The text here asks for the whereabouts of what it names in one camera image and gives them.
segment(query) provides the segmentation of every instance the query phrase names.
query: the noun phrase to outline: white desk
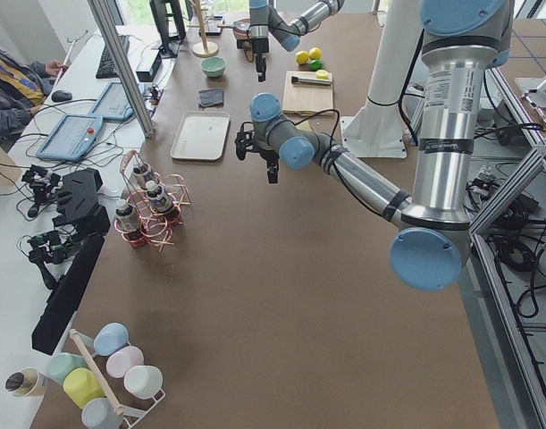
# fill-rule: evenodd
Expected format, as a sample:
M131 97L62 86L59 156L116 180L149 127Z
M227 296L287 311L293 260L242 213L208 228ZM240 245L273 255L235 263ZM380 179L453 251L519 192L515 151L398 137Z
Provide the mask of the white desk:
M139 63L139 58L144 49L149 49L152 42L157 39L153 27L123 27L123 34L136 35L130 39L129 59L133 68ZM95 35L81 50L75 62L71 65L56 89L68 90L73 94L73 99L97 98L105 85L110 80L96 80L95 73L99 57L104 47L103 39ZM157 84L164 86L163 80L167 80L171 74L173 61L164 60L157 74ZM54 103L48 99L47 104ZM92 102L72 103L61 105L60 108L68 114L86 114ZM62 113L54 108L46 109L36 115L24 134L33 132L49 133L62 117ZM117 124L108 123L98 136L98 141L110 135ZM116 143L120 148L117 152L127 152L130 149L140 149L144 142L144 135L136 120L124 125L115 132L115 137L107 139L107 142ZM11 149L9 155L21 166L30 164L52 167L52 163L43 162L30 155L36 153L37 148L44 140L37 137L27 137L19 140ZM114 159L109 165L95 167L100 171L104 187L100 193L108 196L119 196L123 189L123 179L119 174L121 158ZM58 171L65 175L70 169ZM13 192L15 189L1 188L0 193ZM52 219L57 216L53 206L49 207L37 219L26 222L16 211L15 205L24 196L16 193L9 197L0 197L0 428L24 429L30 426L32 418L36 414L41 398L14 398L4 389L4 382L8 375L21 370L24 367L35 367L40 371L46 371L46 365L51 357L35 351L31 348L30 335L36 326L40 316L46 307L46 299L50 291L42 282L38 268L16 248L17 240L23 235L34 235L53 229ZM113 217L114 199L101 197L101 204L106 206L110 217ZM24 213L30 206L29 202L21 205ZM24 249L28 253L28 244L24 242ZM54 274L60 275L64 267L49 266Z

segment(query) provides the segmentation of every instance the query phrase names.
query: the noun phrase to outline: black box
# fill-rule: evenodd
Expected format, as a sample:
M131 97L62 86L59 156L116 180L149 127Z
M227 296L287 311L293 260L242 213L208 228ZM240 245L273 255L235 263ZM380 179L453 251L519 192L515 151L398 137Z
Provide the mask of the black box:
M140 82L153 82L159 66L162 64L162 56L158 50L148 49L141 56L141 61L136 68L136 74Z

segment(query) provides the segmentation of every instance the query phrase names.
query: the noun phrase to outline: blue joint cap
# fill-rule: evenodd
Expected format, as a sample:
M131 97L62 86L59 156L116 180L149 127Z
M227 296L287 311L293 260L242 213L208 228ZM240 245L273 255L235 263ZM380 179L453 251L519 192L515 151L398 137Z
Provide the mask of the blue joint cap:
M491 64L487 66L488 69L492 69L493 67L499 67L507 62L508 55L510 53L510 49L505 49L504 51L499 52L497 55L497 58L495 58Z
M315 149L308 139L294 136L286 139L279 149L279 158L293 170L306 167L315 157Z
M299 36L296 34L289 34L289 36L281 42L281 46L284 47L287 52L292 52L297 48L299 43Z
M253 122L267 122L281 114L279 99L270 92L263 92L251 101L251 118Z
M504 3L505 0L423 0L419 14L425 31L448 38L481 27Z
M441 290L461 272L458 248L444 235L427 228L400 231L390 246L391 268L408 286Z
M248 0L249 9L260 9L261 7L268 6L267 0Z

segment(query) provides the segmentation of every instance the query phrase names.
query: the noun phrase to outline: green bowl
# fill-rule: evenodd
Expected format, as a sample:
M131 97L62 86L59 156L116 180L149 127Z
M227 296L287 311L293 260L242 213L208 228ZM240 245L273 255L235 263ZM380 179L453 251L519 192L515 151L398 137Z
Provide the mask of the green bowl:
M201 62L201 70L209 78L219 78L225 71L225 65L227 63L221 57L212 56Z

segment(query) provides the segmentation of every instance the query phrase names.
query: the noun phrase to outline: dark jacket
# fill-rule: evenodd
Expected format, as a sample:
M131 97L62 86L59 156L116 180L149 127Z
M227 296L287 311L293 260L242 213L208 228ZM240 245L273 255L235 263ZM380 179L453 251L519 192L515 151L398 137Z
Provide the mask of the dark jacket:
M34 81L45 95L50 94L52 86L48 82L45 65L34 62L28 66L19 63L0 48L0 58L24 73ZM21 131L30 121L29 109L33 104L13 85L0 80L0 136Z

